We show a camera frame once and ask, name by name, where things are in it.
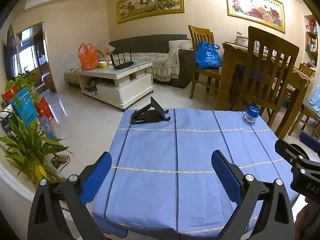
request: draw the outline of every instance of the framed picture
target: framed picture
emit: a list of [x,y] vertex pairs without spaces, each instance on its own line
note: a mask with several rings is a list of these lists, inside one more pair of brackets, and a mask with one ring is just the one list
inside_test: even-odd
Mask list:
[[184,13],[184,0],[121,0],[117,2],[118,23],[169,13]]
[[227,0],[228,16],[266,25],[285,33],[283,3],[277,0]]

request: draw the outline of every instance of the orange plastic bag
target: orange plastic bag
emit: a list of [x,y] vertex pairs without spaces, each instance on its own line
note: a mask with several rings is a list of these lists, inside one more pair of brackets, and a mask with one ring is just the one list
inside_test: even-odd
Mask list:
[[82,43],[78,50],[78,57],[84,70],[95,69],[99,66],[99,57],[91,43]]

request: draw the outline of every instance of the yellow cup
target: yellow cup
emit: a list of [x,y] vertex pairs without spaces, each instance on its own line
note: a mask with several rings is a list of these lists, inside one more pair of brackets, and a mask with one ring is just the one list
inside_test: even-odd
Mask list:
[[106,61],[99,62],[99,68],[106,68],[107,66],[108,66],[108,63]]

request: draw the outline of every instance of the teal bag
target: teal bag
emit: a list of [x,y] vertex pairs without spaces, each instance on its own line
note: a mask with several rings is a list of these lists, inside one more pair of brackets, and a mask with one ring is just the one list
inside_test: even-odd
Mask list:
[[220,46],[217,44],[211,45],[206,41],[199,43],[196,52],[196,63],[200,69],[218,69],[222,65],[217,49],[220,49]]
[[23,118],[25,126],[28,128],[29,124],[38,117],[38,112],[26,87],[17,93],[17,98],[20,101],[21,109],[14,101],[14,98],[11,98],[7,104],[12,104],[17,116],[21,119]]

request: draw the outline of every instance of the sofa backrest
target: sofa backrest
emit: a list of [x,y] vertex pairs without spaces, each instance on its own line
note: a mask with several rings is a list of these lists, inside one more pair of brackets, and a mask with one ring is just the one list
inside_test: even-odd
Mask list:
[[123,52],[169,52],[169,41],[187,40],[186,34],[158,34],[150,36],[138,36],[117,41],[111,41],[109,44],[116,49],[113,54]]

